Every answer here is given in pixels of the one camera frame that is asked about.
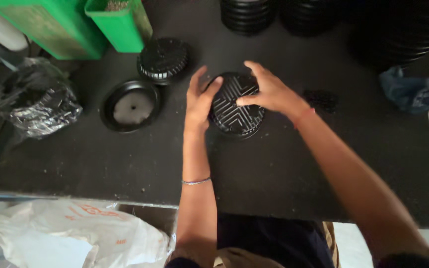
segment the plastic bag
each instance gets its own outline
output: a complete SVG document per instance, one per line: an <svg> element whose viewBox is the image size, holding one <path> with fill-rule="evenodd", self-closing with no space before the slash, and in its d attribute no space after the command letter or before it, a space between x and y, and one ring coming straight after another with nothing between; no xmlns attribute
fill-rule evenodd
<svg viewBox="0 0 429 268"><path fill-rule="evenodd" d="M0 114L23 137L42 137L74 123L82 113L72 83L44 58L26 58L0 85Z"/></svg>
<svg viewBox="0 0 429 268"><path fill-rule="evenodd" d="M84 251L81 241L92 246ZM0 212L4 257L19 268L125 268L167 258L169 242L136 216L80 201L35 200Z"/></svg>
<svg viewBox="0 0 429 268"><path fill-rule="evenodd" d="M429 77L404 77L401 66L379 75L385 96L400 110L418 114L429 110Z"/></svg>

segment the white plastic bag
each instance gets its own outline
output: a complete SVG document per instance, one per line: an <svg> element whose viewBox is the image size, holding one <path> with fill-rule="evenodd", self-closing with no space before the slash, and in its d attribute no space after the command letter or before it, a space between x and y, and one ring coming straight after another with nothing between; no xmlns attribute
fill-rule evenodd
<svg viewBox="0 0 429 268"><path fill-rule="evenodd" d="M19 268L125 268L166 258L168 243L138 217L80 201L35 200L0 212L4 257Z"/></svg>

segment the black round cover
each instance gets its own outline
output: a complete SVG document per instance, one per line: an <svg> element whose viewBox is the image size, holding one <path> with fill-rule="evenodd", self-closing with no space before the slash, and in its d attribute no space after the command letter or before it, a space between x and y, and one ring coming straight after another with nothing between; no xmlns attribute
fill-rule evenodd
<svg viewBox="0 0 429 268"><path fill-rule="evenodd" d="M152 101L153 109L149 116L139 124L121 124L114 118L116 104L127 94L143 94L146 99ZM142 127L150 125L160 110L160 93L156 86L147 81L128 81L116 86L105 98L100 108L102 122L107 128L121 133L136 131Z"/></svg>
<svg viewBox="0 0 429 268"><path fill-rule="evenodd" d="M160 38L148 43L138 56L140 75L156 84L166 85L189 60L188 44L175 38Z"/></svg>
<svg viewBox="0 0 429 268"><path fill-rule="evenodd" d="M258 131L265 109L258 105L240 107L236 100L259 92L256 78L237 72L225 72L219 76L224 81L211 104L209 121L226 135L243 139L251 137Z"/></svg>

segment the black workbench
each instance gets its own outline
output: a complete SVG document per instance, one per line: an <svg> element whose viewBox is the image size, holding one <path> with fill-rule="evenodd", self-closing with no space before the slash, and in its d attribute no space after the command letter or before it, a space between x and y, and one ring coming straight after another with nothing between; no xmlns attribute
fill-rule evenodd
<svg viewBox="0 0 429 268"><path fill-rule="evenodd" d="M322 118L394 189L421 226L429 228L429 122L402 113L385 97L377 74L349 56L350 26L322 36L293 37L276 21L259 36L227 30L217 1L150 0L155 36L187 41L193 67L211 76L262 63L288 86L335 92L336 114ZM98 109L116 84L136 78L136 54L109 49L72 75L84 106L79 121L42 140L7 145L0 157L0 191L176 206L182 175L182 132L189 75L161 89L158 119L133 134L104 127ZM429 75L429 55L412 66ZM253 137L236 141L210 128L208 154L218 209L223 212L347 221L299 134L268 112Z"/></svg>

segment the forearm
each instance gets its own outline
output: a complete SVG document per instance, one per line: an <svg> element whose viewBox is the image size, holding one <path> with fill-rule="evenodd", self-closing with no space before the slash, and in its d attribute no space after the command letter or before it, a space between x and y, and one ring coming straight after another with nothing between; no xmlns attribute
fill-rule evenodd
<svg viewBox="0 0 429 268"><path fill-rule="evenodd" d="M408 210L385 182L316 114L297 128L374 258L398 250L428 255Z"/></svg>
<svg viewBox="0 0 429 268"><path fill-rule="evenodd" d="M185 133L183 141L183 180L200 181L210 176L205 135ZM217 210L213 184L182 185L177 222L177 245L196 256L199 265L209 267L216 254Z"/></svg>

